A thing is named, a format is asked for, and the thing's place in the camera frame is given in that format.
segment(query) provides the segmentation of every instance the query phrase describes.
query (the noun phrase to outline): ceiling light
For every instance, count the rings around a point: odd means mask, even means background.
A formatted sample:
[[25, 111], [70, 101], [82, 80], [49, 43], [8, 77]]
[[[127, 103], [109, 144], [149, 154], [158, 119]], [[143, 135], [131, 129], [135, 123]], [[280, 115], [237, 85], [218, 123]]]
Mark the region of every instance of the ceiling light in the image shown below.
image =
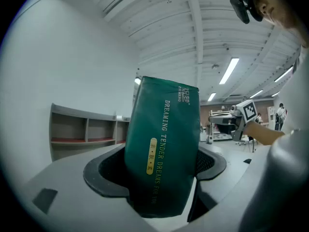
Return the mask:
[[213, 99], [213, 97], [214, 97], [215, 95], [216, 95], [216, 93], [212, 93], [212, 94], [210, 95], [208, 101], [210, 102], [210, 101]]
[[226, 83], [226, 81], [228, 80], [228, 78], [232, 74], [233, 70], [235, 69], [238, 61], [239, 61], [239, 58], [232, 58], [231, 59], [230, 64], [228, 65], [228, 68], [227, 68], [227, 70], [226, 70], [226, 72], [225, 72], [224, 76], [222, 77], [219, 84]]
[[275, 83], [278, 82], [281, 78], [283, 78], [287, 73], [289, 73], [291, 70], [293, 69], [293, 66], [291, 68], [289, 68], [284, 74], [282, 74], [280, 77], [278, 77], [275, 80]]
[[279, 94], [279, 92], [278, 93], [276, 93], [276, 94], [274, 94], [274, 95], [272, 95], [272, 97], [274, 97], [274, 96], [276, 96], [276, 95], [278, 95]]
[[137, 77], [135, 78], [135, 83], [137, 83], [138, 85], [140, 85], [140, 79]]
[[262, 93], [262, 92], [263, 92], [263, 90], [258, 91], [256, 94], [252, 95], [252, 96], [250, 97], [250, 99], [253, 98], [254, 96], [257, 96], [259, 93]]

